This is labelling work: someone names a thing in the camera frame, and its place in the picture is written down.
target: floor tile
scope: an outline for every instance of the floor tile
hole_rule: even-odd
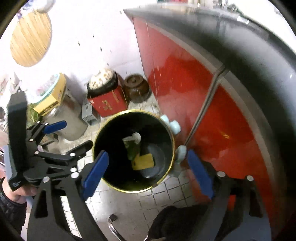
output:
[[[140,204],[143,210],[156,207],[156,204],[152,195],[140,197]]]
[[[166,208],[167,206],[169,206],[169,205],[165,205],[165,206],[162,206],[162,207],[157,207],[157,210],[159,211],[159,212],[161,212],[164,208]]]
[[[99,221],[98,226],[108,241],[118,241],[115,235],[108,228],[107,219]]]
[[[142,197],[142,196],[149,196],[149,195],[151,195],[151,194],[152,194],[152,191],[151,191],[151,189],[149,189],[149,190],[147,190],[147,191],[140,192],[140,193],[138,193],[137,195],[138,195],[139,197]]]
[[[153,104],[152,105],[152,110],[153,110],[153,112],[154,112],[155,115],[157,115],[157,116],[161,116],[162,115],[161,114],[161,111],[160,111],[160,109],[159,109],[159,107],[157,105]]]
[[[89,197],[86,201],[85,201],[85,203],[90,203],[91,202],[91,198]]]
[[[136,193],[124,193],[114,189],[110,189],[110,191],[113,193],[113,197],[118,203],[139,202],[139,197]]]
[[[83,138],[80,137],[79,139],[77,139],[77,140],[75,140],[75,141],[73,141],[73,142],[74,142],[74,146],[75,146],[75,147],[76,147],[76,146],[79,146],[80,144],[83,143]]]
[[[156,216],[158,215],[158,210],[157,208],[152,208],[152,209],[149,209],[149,210],[146,210],[144,211],[144,215],[145,215],[145,218],[146,218],[146,222],[152,222]]]
[[[187,177],[187,171],[186,170],[182,171],[178,179],[181,185],[188,183],[189,179]]]
[[[96,137],[98,135],[98,131],[94,131],[92,134],[91,134],[91,140],[94,142],[96,140]]]
[[[114,197],[114,191],[112,190],[105,190],[105,191],[100,191],[100,197],[101,197],[101,202],[102,203],[110,203],[112,200],[116,200]]]
[[[92,156],[88,156],[88,157],[84,158],[84,164],[85,165],[88,164],[88,163],[92,163],[92,162],[94,162]]]
[[[193,196],[186,198],[185,201],[186,201],[187,206],[189,206],[189,207],[196,204]]]
[[[68,202],[68,198],[66,196],[61,196],[62,202]]]
[[[151,228],[153,222],[148,223],[148,228]]]
[[[170,200],[172,200],[173,202],[177,202],[177,201],[184,199],[184,196],[183,196],[180,186],[168,190],[168,194],[169,194]]]
[[[167,192],[161,192],[154,195],[157,206],[164,206],[170,203],[170,198]]]
[[[87,203],[86,205],[87,205],[87,207],[88,207],[88,209],[89,209],[89,212],[90,212],[92,215],[95,214],[95,212],[94,212],[94,207],[93,207],[92,202]]]
[[[139,103],[133,103],[133,102],[129,102],[129,104],[128,104],[128,109],[129,110],[132,110],[132,109],[137,109],[137,110],[139,110],[140,109],[140,105],[139,105]]]
[[[177,177],[170,177],[165,181],[167,190],[180,186],[179,179]]]
[[[86,156],[92,156],[92,150],[87,151]]]
[[[109,186],[103,180],[101,180],[99,182],[99,185],[96,188],[96,191],[106,191],[106,190],[109,190]]]
[[[80,233],[77,230],[71,229],[71,233],[77,237],[81,237]]]
[[[67,219],[68,221],[72,221],[72,222],[74,222],[74,218],[73,218],[73,216],[72,216],[72,213],[70,213],[70,212],[65,212],[65,215],[66,215],[66,219]]]
[[[189,183],[182,185],[181,188],[185,198],[192,196],[192,190]]]
[[[128,241],[141,241],[147,236],[148,226],[143,212],[118,215],[115,222],[114,227]]]
[[[68,202],[62,202],[65,212],[71,212],[70,205]]]
[[[164,183],[167,179],[169,179],[170,178],[170,176],[169,175],[167,175],[163,180],[162,180],[162,182],[161,183]]]
[[[107,221],[107,218],[111,214],[118,214],[118,207],[115,202],[96,203],[96,204],[93,204],[93,208],[94,208],[94,215],[97,221],[101,221],[101,220]]]
[[[185,199],[183,199],[183,200],[180,200],[180,201],[178,201],[178,202],[175,202],[175,203],[174,203],[174,206],[175,206],[175,207],[187,207],[187,204],[186,204],[186,202],[185,202]]]
[[[144,107],[141,107],[141,110],[145,110],[145,111],[148,111],[148,112],[154,114],[153,108],[151,106],[145,105]]]
[[[101,202],[101,197],[99,192],[95,192],[93,196],[91,197],[91,202],[92,203],[100,203]]]
[[[82,170],[84,168],[84,159],[80,159],[77,161],[77,169]]]
[[[76,224],[74,222],[68,221],[70,229],[77,230]]]
[[[159,193],[159,192],[164,192],[164,191],[166,191],[164,183],[161,183],[158,186],[156,186],[155,188],[152,188],[153,194],[156,194],[156,193]]]
[[[127,213],[130,211],[142,210],[139,197],[135,194],[124,193],[126,196],[117,198],[117,208],[120,213]]]

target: metal bucket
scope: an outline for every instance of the metal bucket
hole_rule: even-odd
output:
[[[81,119],[81,105],[74,99],[68,89],[65,90],[61,104],[48,113],[44,120],[48,124],[65,120],[66,128],[56,132],[59,136],[74,141],[86,131],[88,124]]]
[[[132,169],[122,139],[134,132],[141,135],[140,155],[151,153],[154,167]],[[101,150],[109,154],[103,180],[118,191],[138,193],[157,186],[167,176],[174,161],[175,142],[169,127],[160,118],[143,110],[127,110],[117,113],[101,127],[94,142],[94,159]]]

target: white tile floor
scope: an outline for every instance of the white tile floor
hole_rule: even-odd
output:
[[[160,115],[158,104],[153,95],[144,103],[130,103],[129,109],[143,109]],[[100,124],[103,124],[107,119],[102,118]],[[80,139],[70,143],[60,141],[58,145],[50,146],[49,150],[55,149],[57,151],[58,149],[61,153],[65,153],[83,141],[88,139],[94,141],[100,124],[89,126]],[[78,170],[81,170],[89,162],[92,162],[91,151],[87,152],[86,157],[78,162]],[[62,197],[62,201],[71,232],[80,237],[67,198]],[[114,222],[114,227],[121,235],[127,241],[140,241],[144,240],[153,219],[164,207],[168,205],[175,205],[176,207],[191,206],[194,204],[194,198],[184,171],[179,178],[166,177],[157,187],[138,194],[116,191],[101,181],[93,197],[89,198],[86,204],[109,241],[117,241],[117,238],[111,233],[107,225],[107,218],[113,213],[118,216],[118,220]]]

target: black trash can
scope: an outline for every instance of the black trash can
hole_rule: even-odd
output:
[[[151,153],[154,167],[134,171],[122,141],[134,132],[141,135],[140,155]],[[94,158],[105,150],[109,166],[103,180],[112,188],[138,193],[157,186],[169,173],[175,155],[175,143],[167,124],[143,110],[122,111],[101,127],[94,142]]]

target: black glove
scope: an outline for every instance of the black glove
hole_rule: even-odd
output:
[[[208,204],[183,208],[168,206],[154,219],[148,236],[153,239],[165,237],[166,241],[186,241],[207,207]]]

